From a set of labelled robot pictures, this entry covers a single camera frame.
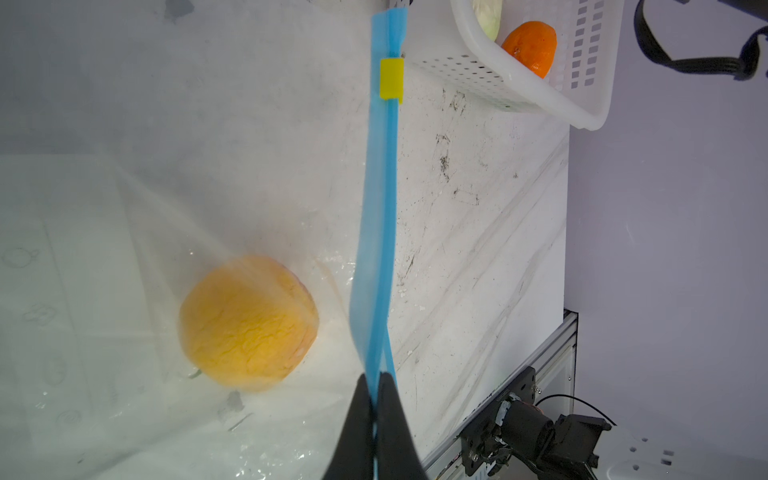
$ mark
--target black cable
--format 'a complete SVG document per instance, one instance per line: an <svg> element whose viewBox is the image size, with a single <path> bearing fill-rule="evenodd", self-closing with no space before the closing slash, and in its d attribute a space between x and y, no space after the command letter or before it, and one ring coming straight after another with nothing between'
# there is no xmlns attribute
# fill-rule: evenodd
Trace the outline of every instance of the black cable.
<svg viewBox="0 0 768 480"><path fill-rule="evenodd" d="M483 462L490 464L500 460L501 458L504 458L506 455L512 455L512 449L501 447L499 450L496 450L494 455L491 455L490 457L484 457L483 455L480 455L480 458Z"/></svg>
<svg viewBox="0 0 768 480"><path fill-rule="evenodd" d="M547 395L547 396L545 396L543 399L540 399L538 402L536 402L536 405L534 405L534 406L537 406L537 407L538 407L538 404L539 404L539 403L541 403L541 402L543 402L543 401L545 401L546 399L553 399L554 397L559 397L559 396L565 397L565 398L567 398L567 399L576 400L577 402L581 402L581 403L585 404L585 405L586 405L586 406L588 406L589 408L593 409L595 412L597 412L597 413L599 413L600 415L602 415L604 419L608 420L608 421L611 423L611 425L614 425L614 426L616 426L616 422L614 422L613 420L611 420L611 417L609 417L608 415L605 415L603 412L601 412L601 411L600 411L600 409L599 409L598 407L596 407L596 406L592 405L592 404L591 404L591 403L589 403L589 402L585 402L584 400L582 400L582 399L580 399L580 398L578 398L578 397L574 397L573 395L565 395L564 393L556 393L556 394L554 394L554 395Z"/></svg>

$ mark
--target black strap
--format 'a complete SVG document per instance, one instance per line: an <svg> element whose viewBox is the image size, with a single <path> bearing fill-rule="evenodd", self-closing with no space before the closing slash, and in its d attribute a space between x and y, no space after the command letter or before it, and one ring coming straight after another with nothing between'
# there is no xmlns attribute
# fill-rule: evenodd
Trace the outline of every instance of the black strap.
<svg viewBox="0 0 768 480"><path fill-rule="evenodd" d="M363 374L357 380L339 443L323 480L372 480L374 458L379 480L427 480L413 446L395 380L386 372L379 378L377 405L374 412Z"/></svg>
<svg viewBox="0 0 768 480"><path fill-rule="evenodd" d="M749 80L755 75L757 62L760 59L760 45L757 38L760 35L768 36L768 26L762 27L754 32L749 40L746 41L741 49L739 58L733 57L707 57L707 58L685 58L683 60L672 60L659 42L650 31L648 23L643 15L643 4L645 0L637 3L637 10L634 11L634 34L637 37L637 44L640 50L653 63L669 67L681 73L690 74L727 74L733 75L735 80Z"/></svg>

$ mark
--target dirt stain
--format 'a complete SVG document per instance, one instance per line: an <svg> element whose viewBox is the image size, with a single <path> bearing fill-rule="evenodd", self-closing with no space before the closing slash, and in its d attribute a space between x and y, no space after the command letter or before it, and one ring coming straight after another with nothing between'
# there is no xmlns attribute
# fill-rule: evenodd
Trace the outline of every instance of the dirt stain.
<svg viewBox="0 0 768 480"><path fill-rule="evenodd" d="M451 181L451 177L448 175L448 154L440 157L440 172L445 177L445 181Z"/></svg>
<svg viewBox="0 0 768 480"><path fill-rule="evenodd" d="M165 19L175 22L179 18L194 12L190 0L165 0Z"/></svg>
<svg viewBox="0 0 768 480"><path fill-rule="evenodd" d="M467 107L466 96L462 92L457 92L456 95L453 96L453 100L451 100L449 107L453 108L453 111L458 111L461 109L462 111L460 111L458 114L463 114L464 109Z"/></svg>

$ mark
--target white marble surface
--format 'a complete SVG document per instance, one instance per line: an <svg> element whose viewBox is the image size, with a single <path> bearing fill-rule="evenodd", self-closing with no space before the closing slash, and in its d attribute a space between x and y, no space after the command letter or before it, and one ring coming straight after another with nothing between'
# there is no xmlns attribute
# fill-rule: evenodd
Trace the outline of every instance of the white marble surface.
<svg viewBox="0 0 768 480"><path fill-rule="evenodd" d="M19 8L38 28L19 57L48 62L29 84L44 123L77 139L0 157L13 220L0 248L37 251L25 269L55 280L0 295L3 338L30 346L0 355L16 374L4 411L31 425L14 453L35 461L30 478L54 465L56 478L319 478L362 371L346 304L380 4L193 3L178 18L155 0ZM405 95L389 328L426 456L561 322L568 126L498 112L410 66ZM85 248L100 238L122 240ZM290 266L321 327L294 374L240 404L186 377L174 323L197 278L245 252ZM18 285L6 267L0 280ZM87 308L93 292L100 309ZM68 315L25 322L39 296L68 300ZM126 303L130 314L105 313ZM32 368L49 350L68 361L53 386Z"/></svg>

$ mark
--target white wall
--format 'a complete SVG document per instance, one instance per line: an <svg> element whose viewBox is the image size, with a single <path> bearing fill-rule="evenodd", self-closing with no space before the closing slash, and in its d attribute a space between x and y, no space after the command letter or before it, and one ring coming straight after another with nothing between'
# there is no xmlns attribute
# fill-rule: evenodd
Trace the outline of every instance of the white wall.
<svg viewBox="0 0 768 480"><path fill-rule="evenodd" d="M768 48L748 82L678 74L641 54L636 4L607 123L571 131L576 392L638 435L768 459ZM646 14L673 58L764 25L714 0Z"/></svg>

